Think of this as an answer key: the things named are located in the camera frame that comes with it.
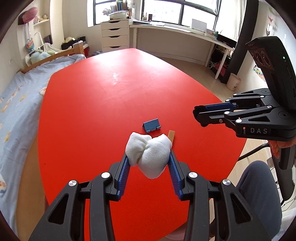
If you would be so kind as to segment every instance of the wall shelf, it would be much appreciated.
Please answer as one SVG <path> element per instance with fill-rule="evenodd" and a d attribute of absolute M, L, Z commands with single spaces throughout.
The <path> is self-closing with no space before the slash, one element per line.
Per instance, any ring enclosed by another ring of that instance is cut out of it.
<path fill-rule="evenodd" d="M 36 24 L 33 24 L 33 26 L 36 26 L 36 25 L 39 25 L 39 24 L 41 24 L 41 23 L 48 22 L 48 21 L 49 21 L 49 19 L 42 20 L 41 22 L 38 22 L 38 23 L 36 23 Z"/>

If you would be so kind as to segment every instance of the white wall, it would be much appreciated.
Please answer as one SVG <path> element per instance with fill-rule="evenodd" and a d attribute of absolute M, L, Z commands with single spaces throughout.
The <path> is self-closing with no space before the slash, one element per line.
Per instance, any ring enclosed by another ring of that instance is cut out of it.
<path fill-rule="evenodd" d="M 269 36 L 277 36 L 282 41 L 291 63 L 293 65 L 294 71 L 296 70 L 296 39 L 292 34 L 291 30 L 281 18 L 281 16 L 273 9 L 272 13 L 269 14 L 273 19 L 270 27 Z"/>
<path fill-rule="evenodd" d="M 34 0 L 29 6 L 27 6 L 23 11 L 28 10 L 31 7 L 37 7 L 38 12 L 37 15 L 42 16 L 43 14 L 49 15 L 48 9 L 49 6 L 49 1 L 45 0 Z M 35 49 L 38 48 L 41 45 L 41 40 L 38 34 L 35 35 L 36 32 L 40 32 L 42 38 L 45 36 L 49 35 L 51 33 L 50 30 L 50 23 L 49 21 L 45 23 L 41 23 L 39 25 L 33 26 L 33 21 L 29 22 L 29 30 L 32 35 L 33 41 L 34 41 L 34 47 Z M 22 65 L 24 65 L 24 58 L 28 54 L 28 51 L 25 47 L 26 45 L 26 40 L 25 40 L 25 25 L 17 25 L 16 26 L 16 31 L 17 31 L 17 42 L 18 42 L 18 49 L 20 52 L 20 57 L 22 60 Z"/>
<path fill-rule="evenodd" d="M 139 19 L 141 0 L 133 2 L 136 4 L 136 18 Z M 100 24 L 92 27 L 88 27 L 87 24 L 87 0 L 63 0 L 62 9 L 65 38 L 86 36 L 91 53 L 102 51 Z M 180 33 L 141 29 L 138 35 L 138 49 L 151 53 L 170 54 L 171 57 L 186 57 L 195 62 L 205 62 L 210 43 Z"/>
<path fill-rule="evenodd" d="M 205 65 L 211 43 L 194 36 L 160 29 L 140 28 L 137 48 L 152 55 Z"/>
<path fill-rule="evenodd" d="M 61 49 L 64 41 L 62 0 L 50 0 L 50 27 L 52 33 L 52 46 Z"/>
<path fill-rule="evenodd" d="M 253 38 L 266 36 L 266 27 L 268 24 L 268 9 L 269 5 L 266 2 L 259 2 L 258 17 L 256 26 L 253 33 Z M 237 87 L 237 92 L 244 92 L 249 90 L 255 90 L 260 88 L 267 88 L 266 82 L 264 82 L 256 73 L 253 71 L 255 62 L 251 57 L 250 53 L 247 52 L 246 57 L 242 63 L 242 66 L 237 74 L 241 78 L 241 83 Z"/>
<path fill-rule="evenodd" d="M 90 53 L 102 51 L 101 25 L 87 26 L 87 0 L 63 0 L 62 18 L 65 38 L 85 36 Z"/>
<path fill-rule="evenodd" d="M 266 28 L 269 23 L 268 16 L 273 19 L 269 29 L 269 36 L 277 36 L 282 41 L 295 71 L 296 39 L 281 16 L 263 0 L 260 0 L 259 2 L 258 17 L 253 39 L 256 37 L 266 36 Z M 250 53 L 247 52 L 244 62 L 238 72 L 238 76 L 242 79 L 242 82 L 238 86 L 237 92 L 267 88 L 267 84 L 253 71 L 254 65 L 255 62 L 253 58 L 251 57 Z"/>
<path fill-rule="evenodd" d="M 0 43 L 0 94 L 21 67 L 16 28 L 17 21 L 14 21 Z"/>
<path fill-rule="evenodd" d="M 49 14 L 50 0 L 34 0 L 23 11 L 31 7 L 37 7 L 37 15 Z M 29 23 L 29 29 L 32 33 L 35 47 L 40 46 L 40 37 L 34 36 L 39 31 L 43 36 L 50 34 L 50 25 L 47 23 L 33 27 L 33 21 Z M 27 55 L 25 48 L 24 25 L 17 25 L 17 19 L 10 26 L 4 39 L 0 43 L 0 94 L 6 89 L 15 73 L 24 67 L 24 58 Z"/>

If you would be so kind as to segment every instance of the red table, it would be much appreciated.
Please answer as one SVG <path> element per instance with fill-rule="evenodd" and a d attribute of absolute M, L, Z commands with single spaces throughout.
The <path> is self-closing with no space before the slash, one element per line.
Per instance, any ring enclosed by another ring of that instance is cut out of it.
<path fill-rule="evenodd" d="M 155 118 L 161 129 L 151 136 L 174 130 L 179 161 L 206 179 L 227 178 L 245 139 L 224 125 L 203 128 L 192 114 L 195 105 L 218 102 L 182 71 L 137 49 L 104 53 L 60 70 L 46 90 L 38 133 L 48 202 L 69 180 L 85 182 L 108 171 L 121 160 L 130 134 L 145 134 L 142 123 Z M 188 202 L 174 194 L 168 168 L 150 180 L 132 167 L 124 196 L 110 205 L 117 241 L 158 240 L 183 224 L 188 212 Z"/>

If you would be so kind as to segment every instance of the person's hand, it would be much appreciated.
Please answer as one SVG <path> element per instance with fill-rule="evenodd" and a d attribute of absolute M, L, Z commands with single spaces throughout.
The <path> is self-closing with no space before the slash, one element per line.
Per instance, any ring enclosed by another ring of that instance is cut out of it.
<path fill-rule="evenodd" d="M 287 148 L 291 147 L 296 144 L 296 136 L 294 137 L 293 140 L 284 142 L 284 141 L 268 141 L 270 144 L 270 151 L 273 156 L 276 158 L 279 158 L 279 148 Z"/>

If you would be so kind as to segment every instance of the wooden floor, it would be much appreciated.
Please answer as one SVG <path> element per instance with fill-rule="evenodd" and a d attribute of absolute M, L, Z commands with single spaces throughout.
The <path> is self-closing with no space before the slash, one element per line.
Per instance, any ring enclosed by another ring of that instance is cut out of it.
<path fill-rule="evenodd" d="M 208 90 L 210 90 L 214 95 L 216 95 L 221 101 L 225 101 L 227 98 L 232 97 L 232 95 L 235 93 L 233 91 L 230 91 L 225 84 L 222 84 L 219 80 L 215 80 L 215 74 L 208 68 L 199 65 L 194 64 L 190 62 L 185 62 L 181 60 L 176 59 L 169 59 L 169 58 L 161 58 L 164 61 L 168 62 L 169 64 L 175 66 L 179 70 L 183 71 L 184 73 L 191 76 L 193 79 L 195 79 L 197 82 L 202 84 L 204 87 L 206 87 Z M 242 155 L 253 150 L 254 148 L 260 146 L 263 143 L 266 143 L 267 141 L 262 140 L 256 140 L 256 139 L 248 139 L 245 147 L 242 151 Z M 228 179 L 236 185 L 245 170 L 245 168 L 253 161 L 261 160 L 265 161 L 271 157 L 270 150 L 268 148 L 262 149 L 259 152 L 251 155 L 248 158 L 245 158 L 235 165 L 234 169 L 228 176 Z M 210 221 L 214 219 L 214 207 L 213 207 L 213 201 L 210 201 Z M 159 241 L 169 241 L 170 239 L 162 238 Z"/>
<path fill-rule="evenodd" d="M 221 101 L 232 97 L 234 92 L 227 89 L 226 85 L 222 84 L 219 80 L 215 80 L 214 73 L 204 66 L 174 59 L 163 58 L 163 60 L 194 78 L 215 94 Z M 261 140 L 248 139 L 242 154 L 261 145 L 262 142 Z M 28 240 L 44 210 L 44 191 L 40 178 L 38 157 L 36 156 L 37 141 L 34 142 L 33 149 L 35 152 L 30 152 L 30 155 L 33 156 L 32 160 L 34 161 L 26 162 L 25 164 L 19 192 L 19 203 L 17 205 L 17 227 L 21 241 Z M 263 149 L 238 162 L 230 173 L 229 179 L 236 185 L 244 169 L 251 162 L 255 160 L 266 161 L 270 156 L 270 152 Z M 210 218 L 211 220 L 213 219 L 213 208 L 210 210 Z"/>

